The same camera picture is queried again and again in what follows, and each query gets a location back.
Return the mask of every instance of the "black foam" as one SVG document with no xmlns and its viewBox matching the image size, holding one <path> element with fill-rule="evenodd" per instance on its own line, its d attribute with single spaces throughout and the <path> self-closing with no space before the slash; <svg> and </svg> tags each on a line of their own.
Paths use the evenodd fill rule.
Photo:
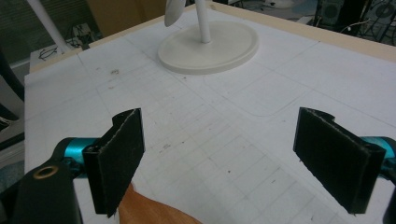
<svg viewBox="0 0 396 224">
<path fill-rule="evenodd" d="M 385 156 L 321 111 L 300 108 L 294 151 L 349 214 L 365 213 Z"/>
<path fill-rule="evenodd" d="M 113 127 L 83 150 L 97 214 L 114 215 L 144 151 L 140 109 L 115 116 Z"/>
</svg>

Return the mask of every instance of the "white stand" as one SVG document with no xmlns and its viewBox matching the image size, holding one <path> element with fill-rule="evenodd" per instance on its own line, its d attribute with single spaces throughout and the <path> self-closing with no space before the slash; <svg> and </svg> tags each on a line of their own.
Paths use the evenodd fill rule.
<svg viewBox="0 0 396 224">
<path fill-rule="evenodd" d="M 70 48 L 67 47 L 64 38 L 61 36 L 55 24 L 50 19 L 50 16 L 47 13 L 46 9 L 44 9 L 43 5 L 41 5 L 41 2 L 39 0 L 27 0 L 27 1 L 29 2 L 29 5 L 32 7 L 37 17 L 40 19 L 41 23 L 43 23 L 50 37 L 52 37 L 52 40 L 58 46 L 60 52 L 65 53 L 69 51 Z"/>
<path fill-rule="evenodd" d="M 187 75 L 207 75 L 235 68 L 251 59 L 259 37 L 249 26 L 233 21 L 208 22 L 205 0 L 195 1 L 199 26 L 168 36 L 158 57 L 167 69 Z"/>
</svg>

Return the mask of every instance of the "white oval base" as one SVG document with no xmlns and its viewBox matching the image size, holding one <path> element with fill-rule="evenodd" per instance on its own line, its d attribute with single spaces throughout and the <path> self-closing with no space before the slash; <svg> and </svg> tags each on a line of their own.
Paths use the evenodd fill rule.
<svg viewBox="0 0 396 224">
<path fill-rule="evenodd" d="M 187 75 L 227 71 L 251 59 L 259 48 L 259 37 L 249 26 L 233 21 L 209 23 L 211 42 L 201 42 L 198 25 L 169 35 L 160 45 L 158 57 L 164 67 Z"/>
</svg>

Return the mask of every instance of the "white pole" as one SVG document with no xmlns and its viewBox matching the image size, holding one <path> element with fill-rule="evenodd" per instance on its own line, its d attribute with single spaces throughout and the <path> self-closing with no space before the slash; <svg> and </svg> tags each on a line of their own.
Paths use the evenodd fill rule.
<svg viewBox="0 0 396 224">
<path fill-rule="evenodd" d="M 210 42 L 210 31 L 205 0 L 195 0 L 195 6 L 197 8 L 199 29 L 201 31 L 201 41 L 207 44 Z"/>
<path fill-rule="evenodd" d="M 61 53 L 65 53 L 69 51 L 70 48 L 67 47 L 66 41 L 64 41 L 64 38 L 61 36 L 55 24 L 50 19 L 50 16 L 47 13 L 46 9 L 44 9 L 43 5 L 41 5 L 40 0 L 27 0 L 27 1 L 29 2 L 30 6 L 32 7 L 37 17 L 40 19 L 41 23 L 43 23 L 44 27 L 46 28 L 50 37 L 52 37 L 55 44 L 58 46 Z"/>
</svg>

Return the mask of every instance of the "white tabletop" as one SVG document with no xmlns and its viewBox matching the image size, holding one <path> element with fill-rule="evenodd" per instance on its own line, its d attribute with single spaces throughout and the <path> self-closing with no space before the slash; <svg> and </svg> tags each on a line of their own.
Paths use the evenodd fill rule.
<svg viewBox="0 0 396 224">
<path fill-rule="evenodd" d="M 293 152 L 300 106 L 322 110 L 357 136 L 396 137 L 396 63 L 208 10 L 261 40 L 251 61 L 185 76 L 156 57 L 168 35 L 196 23 L 184 13 L 33 72 L 26 85 L 26 169 L 66 137 L 100 137 L 111 117 L 141 107 L 146 153 L 136 191 L 208 223 L 381 223 L 393 185 L 378 179 L 367 213 L 349 215 Z M 87 180 L 75 180 L 85 223 Z"/>
</svg>

